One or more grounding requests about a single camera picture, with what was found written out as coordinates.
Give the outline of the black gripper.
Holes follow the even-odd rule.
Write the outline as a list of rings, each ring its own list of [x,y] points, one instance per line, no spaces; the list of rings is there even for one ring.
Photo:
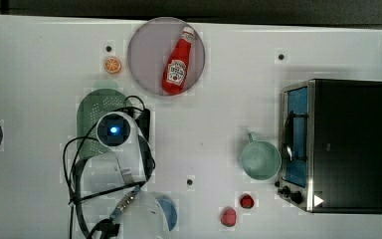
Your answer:
[[[150,115],[150,110],[145,109],[135,120],[138,126],[138,134],[141,135],[146,141],[149,141],[150,137]]]

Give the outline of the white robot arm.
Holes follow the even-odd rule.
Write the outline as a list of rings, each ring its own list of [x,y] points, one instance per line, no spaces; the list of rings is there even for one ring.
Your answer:
[[[171,239],[171,212],[142,189],[155,161],[136,120],[107,113],[94,132],[102,152],[81,160],[76,172],[76,214],[85,238]]]

